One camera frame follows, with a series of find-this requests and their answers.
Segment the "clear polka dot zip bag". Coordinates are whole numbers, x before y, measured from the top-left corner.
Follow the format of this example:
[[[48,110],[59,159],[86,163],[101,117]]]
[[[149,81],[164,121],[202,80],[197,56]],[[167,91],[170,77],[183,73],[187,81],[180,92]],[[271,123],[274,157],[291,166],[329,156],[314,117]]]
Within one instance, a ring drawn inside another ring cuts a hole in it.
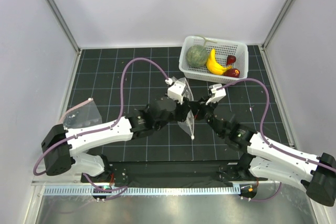
[[[180,79],[178,79],[178,81],[185,84],[185,90],[184,90],[182,96],[184,98],[188,98],[189,101],[193,101],[194,100],[193,93],[192,93],[192,90],[190,88],[190,85],[189,85],[187,79],[186,78],[180,78]],[[188,112],[186,120],[184,122],[178,122],[178,125],[183,131],[185,131],[190,136],[192,141],[195,139],[195,136],[194,136],[195,120],[194,120],[194,115],[192,113],[192,110],[190,110]]]

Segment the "yellow banana bunch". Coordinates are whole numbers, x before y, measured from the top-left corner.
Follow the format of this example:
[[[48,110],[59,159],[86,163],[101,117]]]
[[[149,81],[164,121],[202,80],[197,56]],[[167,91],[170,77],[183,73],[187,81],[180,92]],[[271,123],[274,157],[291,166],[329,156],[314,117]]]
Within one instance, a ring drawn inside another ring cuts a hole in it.
[[[220,65],[215,58],[215,49],[212,49],[209,53],[208,60],[206,62],[206,67],[212,74],[223,75],[228,68]]]

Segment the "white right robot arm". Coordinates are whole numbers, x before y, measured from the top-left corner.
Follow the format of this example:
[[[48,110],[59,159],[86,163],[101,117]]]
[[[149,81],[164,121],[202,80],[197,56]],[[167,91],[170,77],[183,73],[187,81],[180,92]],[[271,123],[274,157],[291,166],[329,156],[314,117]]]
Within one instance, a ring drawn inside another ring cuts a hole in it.
[[[217,105],[205,99],[192,102],[196,120],[205,120],[230,148],[243,153],[236,167],[239,178],[276,180],[304,191],[315,202],[332,207],[335,203],[335,158],[302,152],[273,141],[235,119],[231,112],[220,116]]]

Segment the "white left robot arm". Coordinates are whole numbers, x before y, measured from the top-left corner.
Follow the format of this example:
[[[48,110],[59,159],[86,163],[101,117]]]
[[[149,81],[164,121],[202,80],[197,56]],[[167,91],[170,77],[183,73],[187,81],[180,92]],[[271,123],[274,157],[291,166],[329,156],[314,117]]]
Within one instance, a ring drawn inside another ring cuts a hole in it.
[[[87,150],[146,138],[170,122],[185,122],[190,110],[188,98],[178,101],[162,97],[142,110],[135,110],[105,124],[68,130],[63,124],[54,125],[41,143],[43,154],[38,161],[44,162],[44,174],[48,176],[57,176],[76,168],[99,182],[106,182],[111,177],[107,159],[89,155]]]

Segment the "green netted melon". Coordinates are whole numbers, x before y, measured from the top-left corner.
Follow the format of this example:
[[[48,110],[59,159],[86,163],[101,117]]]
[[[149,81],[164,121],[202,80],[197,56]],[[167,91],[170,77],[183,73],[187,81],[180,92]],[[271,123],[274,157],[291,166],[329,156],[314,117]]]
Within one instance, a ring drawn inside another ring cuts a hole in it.
[[[204,46],[193,45],[186,53],[187,63],[191,67],[201,67],[206,64],[208,59],[208,52]]]

